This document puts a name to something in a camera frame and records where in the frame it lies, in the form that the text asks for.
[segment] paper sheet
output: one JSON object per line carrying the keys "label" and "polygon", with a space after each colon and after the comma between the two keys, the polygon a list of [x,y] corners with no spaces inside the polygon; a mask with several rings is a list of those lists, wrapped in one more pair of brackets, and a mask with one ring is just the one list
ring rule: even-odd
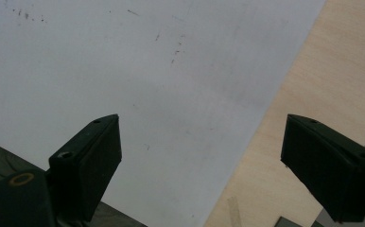
{"label": "paper sheet", "polygon": [[103,200],[148,226],[201,226],[322,5],[0,0],[0,146],[48,168],[119,114]]}

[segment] wooden table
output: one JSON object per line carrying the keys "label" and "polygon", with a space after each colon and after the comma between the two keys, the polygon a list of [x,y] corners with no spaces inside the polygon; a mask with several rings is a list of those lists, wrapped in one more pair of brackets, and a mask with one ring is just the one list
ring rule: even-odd
{"label": "wooden table", "polygon": [[365,1],[328,0],[206,226],[310,226],[322,207],[280,162],[288,113],[365,145]]}

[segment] wooden surface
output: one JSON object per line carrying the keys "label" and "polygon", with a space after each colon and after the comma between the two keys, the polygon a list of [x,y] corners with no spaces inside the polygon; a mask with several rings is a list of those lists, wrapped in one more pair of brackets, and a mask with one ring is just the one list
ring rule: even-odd
{"label": "wooden surface", "polygon": [[205,226],[310,226],[321,206],[280,162],[288,113],[365,144],[365,1],[326,2]]}

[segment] screw hole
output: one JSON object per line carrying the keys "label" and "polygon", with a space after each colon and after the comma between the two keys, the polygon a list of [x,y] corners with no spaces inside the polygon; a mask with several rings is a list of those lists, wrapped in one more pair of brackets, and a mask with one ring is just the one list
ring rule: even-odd
{"label": "screw hole", "polygon": [[63,159],[69,158],[71,156],[73,156],[73,154],[69,151],[62,152],[58,155],[59,158],[63,158]]}
{"label": "screw hole", "polygon": [[365,158],[365,153],[361,153],[360,157]]}

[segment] white paper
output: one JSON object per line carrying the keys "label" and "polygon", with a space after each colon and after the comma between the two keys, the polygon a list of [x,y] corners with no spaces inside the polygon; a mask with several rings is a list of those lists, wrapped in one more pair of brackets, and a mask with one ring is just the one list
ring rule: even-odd
{"label": "white paper", "polygon": [[201,226],[322,4],[0,0],[0,146],[48,168],[119,114],[103,200],[148,226]]}

